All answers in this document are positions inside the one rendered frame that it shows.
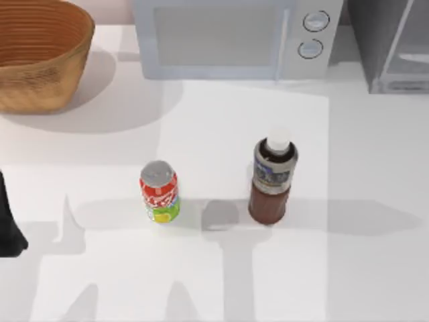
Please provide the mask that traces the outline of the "brown bottle with white cap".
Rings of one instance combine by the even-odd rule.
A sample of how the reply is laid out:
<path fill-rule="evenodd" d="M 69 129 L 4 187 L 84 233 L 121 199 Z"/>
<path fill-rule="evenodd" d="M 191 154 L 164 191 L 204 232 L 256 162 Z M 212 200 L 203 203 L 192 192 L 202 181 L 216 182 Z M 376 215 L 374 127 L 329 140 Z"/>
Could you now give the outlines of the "brown bottle with white cap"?
<path fill-rule="evenodd" d="M 253 178 L 248 210 L 254 220 L 274 225 L 286 213 L 298 149 L 289 131 L 275 127 L 253 151 Z"/>

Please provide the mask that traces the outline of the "red and green can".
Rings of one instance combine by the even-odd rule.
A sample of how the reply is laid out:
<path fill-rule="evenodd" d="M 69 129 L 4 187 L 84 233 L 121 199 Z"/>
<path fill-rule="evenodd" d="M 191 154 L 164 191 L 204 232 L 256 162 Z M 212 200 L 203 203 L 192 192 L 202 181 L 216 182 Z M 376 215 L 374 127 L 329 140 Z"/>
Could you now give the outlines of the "red and green can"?
<path fill-rule="evenodd" d="M 147 163 L 141 170 L 139 184 L 149 218 L 169 223 L 180 213 L 178 177 L 163 160 Z"/>

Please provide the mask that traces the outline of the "pale microwave oven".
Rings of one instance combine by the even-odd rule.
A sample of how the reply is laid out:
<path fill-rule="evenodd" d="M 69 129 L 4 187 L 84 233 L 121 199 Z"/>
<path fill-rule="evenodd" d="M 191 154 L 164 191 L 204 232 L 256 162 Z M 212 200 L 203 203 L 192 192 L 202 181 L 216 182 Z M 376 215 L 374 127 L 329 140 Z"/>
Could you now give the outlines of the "pale microwave oven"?
<path fill-rule="evenodd" d="M 324 76 L 344 0 L 132 0 L 143 74 L 153 80 L 312 80 Z M 303 26 L 325 11 L 321 32 Z M 299 56 L 317 39 L 322 54 Z"/>

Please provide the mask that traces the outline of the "round microwave knob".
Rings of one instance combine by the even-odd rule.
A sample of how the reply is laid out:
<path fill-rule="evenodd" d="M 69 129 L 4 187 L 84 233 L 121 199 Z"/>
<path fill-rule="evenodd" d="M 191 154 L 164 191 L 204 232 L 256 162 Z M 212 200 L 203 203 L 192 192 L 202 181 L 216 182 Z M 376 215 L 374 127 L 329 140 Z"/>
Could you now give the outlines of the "round microwave knob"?
<path fill-rule="evenodd" d="M 309 32 L 321 32 L 329 23 L 330 16 L 325 11 L 308 13 L 303 20 L 303 26 Z"/>
<path fill-rule="evenodd" d="M 319 57 L 324 50 L 324 45 L 317 39 L 307 40 L 302 42 L 297 49 L 299 56 L 306 60 L 311 60 Z"/>

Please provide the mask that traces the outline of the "brown woven basket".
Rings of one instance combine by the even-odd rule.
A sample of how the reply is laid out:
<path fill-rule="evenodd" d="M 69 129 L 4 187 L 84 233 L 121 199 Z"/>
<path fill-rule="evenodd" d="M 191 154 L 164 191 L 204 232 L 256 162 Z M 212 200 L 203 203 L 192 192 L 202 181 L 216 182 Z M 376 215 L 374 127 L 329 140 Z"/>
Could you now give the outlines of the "brown woven basket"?
<path fill-rule="evenodd" d="M 83 75 L 95 21 L 66 0 L 0 0 L 0 113 L 64 108 Z"/>

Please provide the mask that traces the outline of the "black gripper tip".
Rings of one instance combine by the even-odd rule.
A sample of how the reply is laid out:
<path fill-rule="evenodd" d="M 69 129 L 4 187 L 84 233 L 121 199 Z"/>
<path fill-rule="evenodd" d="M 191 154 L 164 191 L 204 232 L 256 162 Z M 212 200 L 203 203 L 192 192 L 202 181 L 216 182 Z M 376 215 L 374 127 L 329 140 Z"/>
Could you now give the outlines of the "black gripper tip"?
<path fill-rule="evenodd" d="M 13 218 L 3 173 L 0 171 L 0 258 L 16 258 L 29 243 Z"/>

